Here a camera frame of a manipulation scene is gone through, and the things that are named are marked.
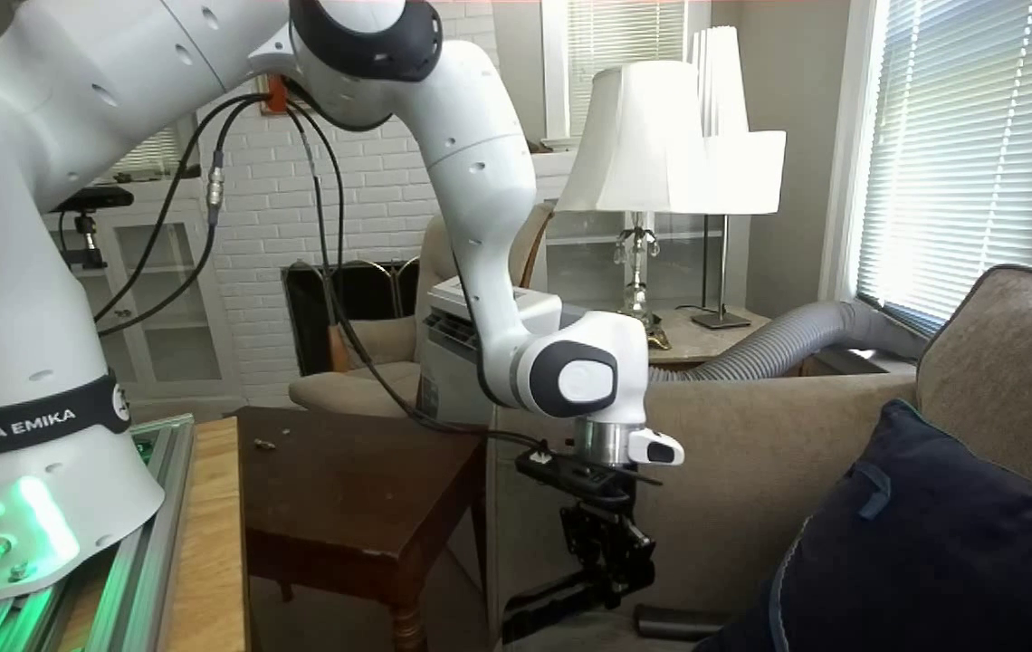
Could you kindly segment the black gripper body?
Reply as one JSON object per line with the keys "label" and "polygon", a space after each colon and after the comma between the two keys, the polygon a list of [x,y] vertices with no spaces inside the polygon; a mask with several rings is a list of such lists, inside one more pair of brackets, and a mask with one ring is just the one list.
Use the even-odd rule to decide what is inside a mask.
{"label": "black gripper body", "polygon": [[654,539],[634,521],[636,479],[577,452],[536,445],[516,462],[520,475],[569,498],[566,550],[578,561],[569,587],[634,593],[654,581]]}

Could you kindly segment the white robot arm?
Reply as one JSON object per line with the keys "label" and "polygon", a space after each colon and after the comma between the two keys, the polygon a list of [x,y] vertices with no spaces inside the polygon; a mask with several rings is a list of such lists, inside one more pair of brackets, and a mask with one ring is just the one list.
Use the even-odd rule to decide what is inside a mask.
{"label": "white robot arm", "polygon": [[536,196],[530,145],[494,60],[450,40],[429,0],[22,0],[0,32],[0,602],[164,508],[44,219],[252,76],[283,76],[345,130],[411,128],[494,401],[584,421],[578,456],[612,475],[683,462],[644,418],[640,324],[520,318],[508,249]]}

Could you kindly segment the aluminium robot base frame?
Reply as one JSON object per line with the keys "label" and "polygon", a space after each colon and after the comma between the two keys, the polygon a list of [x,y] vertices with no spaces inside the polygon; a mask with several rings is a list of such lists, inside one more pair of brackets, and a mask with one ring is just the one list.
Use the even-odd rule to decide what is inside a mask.
{"label": "aluminium robot base frame", "polygon": [[135,445],[168,488],[164,508],[126,539],[100,546],[33,593],[0,597],[0,652],[161,652],[182,518],[192,498],[195,421],[135,429]]}

